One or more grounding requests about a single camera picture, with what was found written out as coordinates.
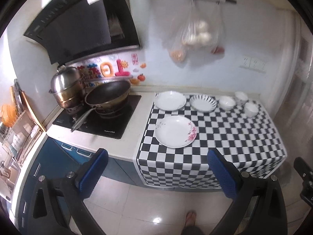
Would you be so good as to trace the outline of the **white wall socket panel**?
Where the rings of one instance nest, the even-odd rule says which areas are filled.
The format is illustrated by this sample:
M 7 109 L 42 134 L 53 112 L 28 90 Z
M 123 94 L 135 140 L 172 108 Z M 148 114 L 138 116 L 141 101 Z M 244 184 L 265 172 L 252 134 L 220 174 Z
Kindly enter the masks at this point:
M 242 56 L 239 67 L 260 73 L 266 73 L 266 63 L 255 57 Z

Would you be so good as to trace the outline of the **white bowl blue rim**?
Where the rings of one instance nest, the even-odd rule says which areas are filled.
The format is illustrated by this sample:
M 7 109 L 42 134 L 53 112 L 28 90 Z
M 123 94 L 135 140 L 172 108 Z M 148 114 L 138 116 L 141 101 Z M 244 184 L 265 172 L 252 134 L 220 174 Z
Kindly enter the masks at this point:
M 219 106 L 222 108 L 224 111 L 230 111 L 232 110 L 236 105 L 236 102 L 234 98 L 229 97 L 229 96 L 221 96 L 219 98 Z

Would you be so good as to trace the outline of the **white plate grey swirl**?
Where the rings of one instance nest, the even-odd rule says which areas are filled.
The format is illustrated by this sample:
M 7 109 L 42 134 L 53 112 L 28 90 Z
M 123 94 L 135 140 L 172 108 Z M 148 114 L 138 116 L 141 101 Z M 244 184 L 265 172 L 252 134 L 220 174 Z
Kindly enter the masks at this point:
M 163 111 L 175 111 L 185 106 L 186 97 L 177 91 L 165 91 L 156 95 L 155 106 Z

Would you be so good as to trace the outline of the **wooden dish rack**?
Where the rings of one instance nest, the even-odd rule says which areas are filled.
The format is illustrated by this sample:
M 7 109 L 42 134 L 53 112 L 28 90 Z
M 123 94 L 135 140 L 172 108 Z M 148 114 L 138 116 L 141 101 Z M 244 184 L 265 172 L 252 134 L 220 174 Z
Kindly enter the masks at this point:
M 10 95 L 11 103 L 8 105 L 15 107 L 18 118 L 13 127 L 7 127 L 1 117 L 1 150 L 5 152 L 6 158 L 21 167 L 37 139 L 46 129 L 34 114 L 17 79 L 10 87 Z

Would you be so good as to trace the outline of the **white plate pink flowers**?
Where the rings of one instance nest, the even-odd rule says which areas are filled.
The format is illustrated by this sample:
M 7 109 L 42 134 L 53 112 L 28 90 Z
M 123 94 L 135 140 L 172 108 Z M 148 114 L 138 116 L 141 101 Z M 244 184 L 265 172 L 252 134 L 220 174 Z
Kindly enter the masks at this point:
M 167 116 L 157 122 L 155 138 L 169 148 L 181 148 L 190 145 L 196 138 L 195 124 L 183 116 Z

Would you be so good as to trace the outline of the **colourful wall stickers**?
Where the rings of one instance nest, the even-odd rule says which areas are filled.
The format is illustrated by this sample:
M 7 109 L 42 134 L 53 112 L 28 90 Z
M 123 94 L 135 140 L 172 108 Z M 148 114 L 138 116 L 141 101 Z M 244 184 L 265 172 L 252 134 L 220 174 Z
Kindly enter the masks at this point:
M 126 80 L 140 85 L 146 80 L 147 64 L 141 52 L 123 52 L 104 55 L 73 64 L 83 75 L 88 88 L 114 80 Z

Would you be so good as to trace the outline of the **black gas stove top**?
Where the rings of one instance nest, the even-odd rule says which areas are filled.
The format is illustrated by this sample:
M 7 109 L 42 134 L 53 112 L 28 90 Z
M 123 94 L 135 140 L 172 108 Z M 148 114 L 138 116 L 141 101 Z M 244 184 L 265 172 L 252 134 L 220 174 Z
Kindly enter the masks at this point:
M 92 111 L 78 130 L 88 134 L 120 139 L 141 97 L 140 95 L 129 95 L 121 108 L 111 114 L 99 114 L 95 110 Z

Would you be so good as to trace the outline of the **stainless steel steamer pot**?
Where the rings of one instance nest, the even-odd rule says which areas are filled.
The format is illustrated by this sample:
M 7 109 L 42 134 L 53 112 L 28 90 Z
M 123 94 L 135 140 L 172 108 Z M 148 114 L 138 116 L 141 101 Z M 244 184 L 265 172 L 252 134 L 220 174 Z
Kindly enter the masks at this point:
M 49 93 L 58 105 L 64 109 L 73 109 L 82 105 L 86 95 L 83 75 L 73 66 L 60 65 L 52 77 Z

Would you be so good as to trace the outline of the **foot in sandal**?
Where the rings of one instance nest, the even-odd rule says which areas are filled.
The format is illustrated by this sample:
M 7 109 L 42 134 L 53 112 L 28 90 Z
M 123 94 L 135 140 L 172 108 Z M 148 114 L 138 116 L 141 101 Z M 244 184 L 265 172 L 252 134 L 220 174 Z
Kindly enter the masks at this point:
M 185 217 L 185 225 L 184 227 L 192 227 L 196 224 L 197 214 L 194 210 L 188 211 Z

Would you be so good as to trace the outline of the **white ceramic bowl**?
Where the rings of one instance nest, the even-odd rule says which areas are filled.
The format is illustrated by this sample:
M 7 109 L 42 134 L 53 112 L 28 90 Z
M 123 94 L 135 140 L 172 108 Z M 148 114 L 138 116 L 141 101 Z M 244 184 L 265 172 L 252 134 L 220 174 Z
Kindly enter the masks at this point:
M 235 101 L 237 105 L 243 106 L 246 102 L 248 102 L 248 100 L 248 96 L 244 92 L 235 92 Z

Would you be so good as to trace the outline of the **black range hood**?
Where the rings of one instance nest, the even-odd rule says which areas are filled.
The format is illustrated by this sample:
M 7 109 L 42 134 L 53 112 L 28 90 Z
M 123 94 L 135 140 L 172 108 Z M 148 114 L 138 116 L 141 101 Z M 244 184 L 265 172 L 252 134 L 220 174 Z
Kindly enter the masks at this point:
M 126 0 L 51 0 L 24 36 L 59 65 L 140 48 Z

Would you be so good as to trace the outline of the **white bowl red roses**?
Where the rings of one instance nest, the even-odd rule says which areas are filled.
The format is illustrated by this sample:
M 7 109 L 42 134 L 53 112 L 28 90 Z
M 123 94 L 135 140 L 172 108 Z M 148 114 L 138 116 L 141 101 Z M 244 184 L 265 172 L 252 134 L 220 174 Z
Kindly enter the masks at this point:
M 248 118 L 253 118 L 258 114 L 258 105 L 252 102 L 246 102 L 244 105 L 244 112 Z

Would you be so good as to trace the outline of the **plastic bag with garlic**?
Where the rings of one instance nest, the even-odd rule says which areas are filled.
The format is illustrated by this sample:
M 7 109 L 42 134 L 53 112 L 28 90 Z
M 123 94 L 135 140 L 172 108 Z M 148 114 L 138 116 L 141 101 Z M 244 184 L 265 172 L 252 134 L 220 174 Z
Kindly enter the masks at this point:
M 183 63 L 187 55 L 206 51 L 212 55 L 223 55 L 223 21 L 221 5 L 215 2 L 209 13 L 202 12 L 195 0 L 181 16 L 176 16 L 171 27 L 166 49 L 174 63 Z

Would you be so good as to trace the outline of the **orange plastic colander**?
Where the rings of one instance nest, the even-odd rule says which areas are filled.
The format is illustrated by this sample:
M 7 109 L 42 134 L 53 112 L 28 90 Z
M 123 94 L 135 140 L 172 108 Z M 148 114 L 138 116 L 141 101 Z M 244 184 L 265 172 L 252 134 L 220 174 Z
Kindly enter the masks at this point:
M 5 126 L 13 127 L 18 118 L 15 107 L 3 104 L 1 107 L 1 117 Z

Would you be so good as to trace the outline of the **white plate black leaf pattern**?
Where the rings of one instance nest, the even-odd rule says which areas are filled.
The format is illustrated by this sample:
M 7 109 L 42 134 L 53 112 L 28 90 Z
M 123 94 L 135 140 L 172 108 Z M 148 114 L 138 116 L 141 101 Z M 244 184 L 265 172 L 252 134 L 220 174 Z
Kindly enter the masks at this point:
M 189 101 L 192 108 L 200 112 L 211 112 L 217 107 L 216 100 L 205 94 L 196 94 L 190 98 Z

